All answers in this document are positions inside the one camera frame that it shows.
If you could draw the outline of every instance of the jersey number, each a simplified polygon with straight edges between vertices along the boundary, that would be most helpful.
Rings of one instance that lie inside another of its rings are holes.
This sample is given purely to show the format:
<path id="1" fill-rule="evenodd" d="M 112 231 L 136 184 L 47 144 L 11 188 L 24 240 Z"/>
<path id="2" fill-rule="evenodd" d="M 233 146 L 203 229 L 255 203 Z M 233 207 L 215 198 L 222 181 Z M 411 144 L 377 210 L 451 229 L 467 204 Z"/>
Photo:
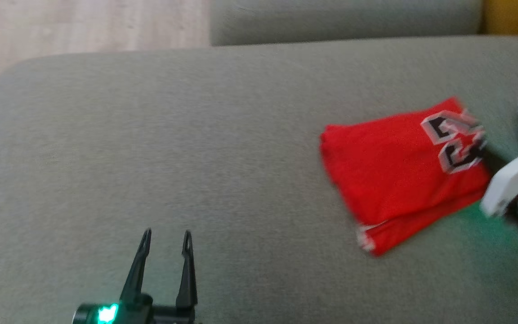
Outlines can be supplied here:
<path id="1" fill-rule="evenodd" d="M 477 119 L 466 113 L 444 110 L 424 119 L 421 126 L 434 145 L 445 143 L 438 155 L 444 172 L 469 169 L 483 158 L 485 131 Z M 460 135 L 472 137 L 472 144 L 464 146 Z"/>

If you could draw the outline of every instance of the couch cushion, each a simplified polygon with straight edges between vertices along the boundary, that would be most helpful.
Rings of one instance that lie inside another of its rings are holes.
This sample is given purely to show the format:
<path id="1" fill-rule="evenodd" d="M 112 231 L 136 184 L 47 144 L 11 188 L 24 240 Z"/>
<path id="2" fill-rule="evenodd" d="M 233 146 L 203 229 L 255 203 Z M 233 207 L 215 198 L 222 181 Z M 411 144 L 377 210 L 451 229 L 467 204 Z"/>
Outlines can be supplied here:
<path id="1" fill-rule="evenodd" d="M 518 38 L 19 64 L 0 77 L 0 323 L 115 301 L 148 226 L 144 289 L 167 304 L 192 230 L 198 323 L 518 323 L 516 229 L 475 206 L 373 258 L 319 157 L 329 123 L 454 95 L 518 154 Z"/>
<path id="2" fill-rule="evenodd" d="M 481 0 L 213 0 L 210 42 L 242 45 L 477 33 Z"/>

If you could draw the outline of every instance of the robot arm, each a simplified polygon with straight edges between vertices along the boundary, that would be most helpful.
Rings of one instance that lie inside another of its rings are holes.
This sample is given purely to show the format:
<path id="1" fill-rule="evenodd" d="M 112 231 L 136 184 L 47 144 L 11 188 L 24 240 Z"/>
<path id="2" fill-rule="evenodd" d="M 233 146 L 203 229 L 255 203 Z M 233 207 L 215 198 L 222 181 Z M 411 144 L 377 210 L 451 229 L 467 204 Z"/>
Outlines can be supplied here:
<path id="1" fill-rule="evenodd" d="M 518 196 L 518 157 L 498 170 L 493 176 L 481 209 L 488 215 L 504 215 L 506 208 Z"/>
<path id="2" fill-rule="evenodd" d="M 135 254 L 119 302 L 81 304 L 72 324 L 192 324 L 195 320 L 197 285 L 191 232 L 185 231 L 182 255 L 183 274 L 175 306 L 153 305 L 153 298 L 141 292 L 145 263 L 151 245 L 152 230 L 147 229 Z"/>

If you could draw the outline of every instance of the basketball jersey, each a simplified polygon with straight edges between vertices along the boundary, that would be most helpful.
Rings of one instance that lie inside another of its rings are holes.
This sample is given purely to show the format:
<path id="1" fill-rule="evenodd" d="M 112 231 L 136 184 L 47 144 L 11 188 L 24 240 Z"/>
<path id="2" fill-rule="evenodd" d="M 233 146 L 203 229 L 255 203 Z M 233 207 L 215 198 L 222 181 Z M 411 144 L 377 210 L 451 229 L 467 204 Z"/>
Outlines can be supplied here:
<path id="1" fill-rule="evenodd" d="M 455 98 L 352 126 L 328 125 L 323 164 L 380 256 L 436 220 L 479 200 L 490 176 L 484 130 Z"/>

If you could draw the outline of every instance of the wooden floor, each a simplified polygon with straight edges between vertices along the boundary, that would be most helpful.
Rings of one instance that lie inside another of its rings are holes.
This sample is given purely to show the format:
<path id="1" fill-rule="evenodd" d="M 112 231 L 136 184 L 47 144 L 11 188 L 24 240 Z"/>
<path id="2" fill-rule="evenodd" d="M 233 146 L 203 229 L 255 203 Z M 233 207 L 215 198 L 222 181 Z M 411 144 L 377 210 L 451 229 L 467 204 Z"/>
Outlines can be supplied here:
<path id="1" fill-rule="evenodd" d="M 63 53 L 206 47 L 209 0 L 0 0 L 0 72 Z"/>

